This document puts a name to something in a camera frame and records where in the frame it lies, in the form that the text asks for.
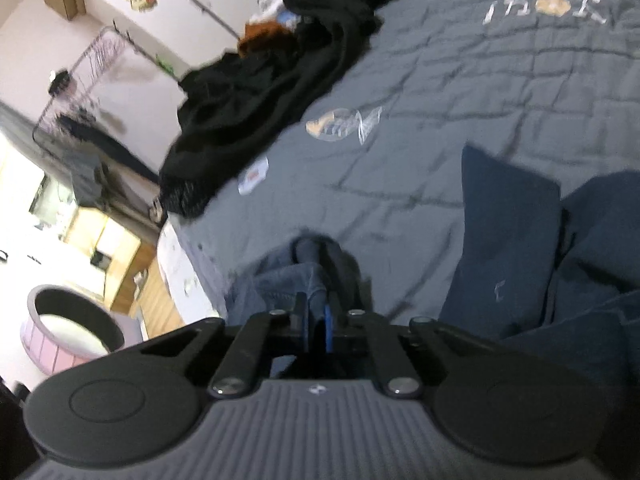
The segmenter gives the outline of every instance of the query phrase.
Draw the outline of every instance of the logo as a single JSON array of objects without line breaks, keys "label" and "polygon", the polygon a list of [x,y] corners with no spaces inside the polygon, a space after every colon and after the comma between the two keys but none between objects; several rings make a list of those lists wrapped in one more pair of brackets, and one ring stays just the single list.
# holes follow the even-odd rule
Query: logo
[{"label": "logo", "polygon": [[536,0],[536,10],[549,16],[564,16],[571,10],[571,2],[569,0]]},{"label": "logo", "polygon": [[322,394],[327,393],[328,388],[326,386],[322,386],[322,384],[314,384],[309,388],[309,393],[314,394],[315,396],[321,396]]}]

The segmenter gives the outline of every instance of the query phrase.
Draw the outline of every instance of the black clothing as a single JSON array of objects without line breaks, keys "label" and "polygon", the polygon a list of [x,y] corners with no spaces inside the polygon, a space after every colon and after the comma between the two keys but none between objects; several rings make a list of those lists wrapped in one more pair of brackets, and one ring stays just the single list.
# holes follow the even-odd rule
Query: black clothing
[{"label": "black clothing", "polygon": [[372,6],[387,0],[284,0],[303,17],[295,52],[225,54],[188,73],[182,134],[160,171],[164,209],[199,216],[280,131],[300,119],[358,59],[376,30]]},{"label": "black clothing", "polygon": [[64,69],[58,72],[49,85],[49,95],[51,97],[56,97],[57,95],[62,94],[71,83],[71,75],[68,70]]},{"label": "black clothing", "polygon": [[60,125],[76,139],[92,143],[115,162],[135,171],[137,174],[154,184],[159,184],[158,176],[153,171],[146,167],[142,161],[134,156],[116,139],[104,133],[102,130],[99,130],[95,126],[91,126],[90,124],[80,123],[66,115],[60,115],[58,121],[60,122]]},{"label": "black clothing", "polygon": [[329,237],[305,234],[251,264],[236,278],[225,297],[229,325],[243,325],[258,312],[293,310],[304,292],[309,315],[324,319],[329,294],[345,311],[362,308],[360,271],[355,260]]}]

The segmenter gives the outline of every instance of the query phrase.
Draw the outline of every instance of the hanging clothes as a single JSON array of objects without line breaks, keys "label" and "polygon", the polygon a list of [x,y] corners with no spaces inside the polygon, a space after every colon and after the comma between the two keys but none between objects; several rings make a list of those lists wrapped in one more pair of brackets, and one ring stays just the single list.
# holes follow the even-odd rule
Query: hanging clothes
[{"label": "hanging clothes", "polygon": [[71,136],[92,143],[115,162],[126,166],[154,184],[159,183],[158,176],[153,171],[140,162],[140,160],[132,155],[131,152],[116,139],[104,133],[102,130],[90,124],[76,121],[66,115],[60,115],[58,122]]},{"label": "hanging clothes", "polygon": [[[93,207],[149,244],[158,241],[160,228],[147,216],[148,206],[134,200],[126,183],[92,152],[76,149],[55,136],[37,129],[31,121],[0,101],[0,129],[9,143],[63,186],[73,189],[81,207]],[[37,135],[34,142],[32,132]]]},{"label": "hanging clothes", "polygon": [[160,170],[165,210],[193,218],[280,131],[340,79],[377,28],[373,9],[389,0],[284,0],[304,17],[294,52],[225,54],[188,73],[178,111],[182,134]]}]

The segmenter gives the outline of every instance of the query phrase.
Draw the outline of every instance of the wire rack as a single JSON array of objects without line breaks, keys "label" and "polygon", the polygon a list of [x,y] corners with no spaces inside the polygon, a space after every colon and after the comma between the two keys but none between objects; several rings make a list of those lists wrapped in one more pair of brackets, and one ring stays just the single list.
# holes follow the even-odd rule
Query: wire rack
[{"label": "wire rack", "polygon": [[78,110],[83,109],[91,111],[96,104],[91,98],[92,89],[128,48],[133,48],[137,54],[146,57],[153,64],[157,63],[152,56],[133,42],[128,33],[120,32],[115,23],[113,27],[105,27],[81,54],[78,61],[68,69],[70,76],[68,89],[52,97],[38,118],[31,138],[40,149],[60,160],[46,147],[47,138],[52,140],[51,137],[56,137],[57,140],[66,144],[77,143],[59,126],[57,120],[59,115],[74,115]]}]

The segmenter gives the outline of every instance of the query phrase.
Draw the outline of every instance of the bed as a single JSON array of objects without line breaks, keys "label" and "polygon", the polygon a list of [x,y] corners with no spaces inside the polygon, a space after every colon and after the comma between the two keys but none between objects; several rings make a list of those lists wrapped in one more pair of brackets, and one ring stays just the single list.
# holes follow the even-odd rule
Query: bed
[{"label": "bed", "polygon": [[[563,194],[640,169],[640,0],[398,0],[379,16],[360,61],[267,150],[251,193],[232,181],[199,218],[171,217],[208,294],[208,276],[309,230],[356,258],[377,312],[437,317],[462,253],[466,143]],[[377,107],[363,145],[307,133],[336,108]]]}]

